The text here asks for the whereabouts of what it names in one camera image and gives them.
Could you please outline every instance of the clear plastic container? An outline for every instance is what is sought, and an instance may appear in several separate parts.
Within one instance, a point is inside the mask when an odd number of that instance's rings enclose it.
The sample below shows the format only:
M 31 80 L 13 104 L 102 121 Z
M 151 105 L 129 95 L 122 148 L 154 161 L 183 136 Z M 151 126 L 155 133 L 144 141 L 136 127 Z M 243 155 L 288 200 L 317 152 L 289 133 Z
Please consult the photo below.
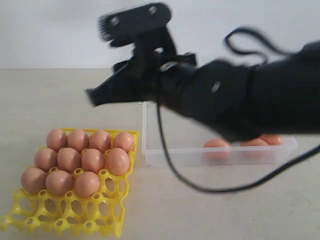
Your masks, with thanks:
M 148 166 L 165 166 L 166 157 L 162 148 L 157 108 L 154 103 L 143 104 L 142 151 Z M 284 162 L 298 143 L 293 136 L 283 135 L 280 146 L 240 146 L 239 142 L 231 147 L 203 148 L 204 144 L 215 138 L 217 133 L 181 117 L 174 112 L 161 108 L 162 125 L 170 157 L 175 165 L 221 165 L 221 164 L 264 164 Z M 228 151 L 224 159 L 212 159 L 210 153 Z

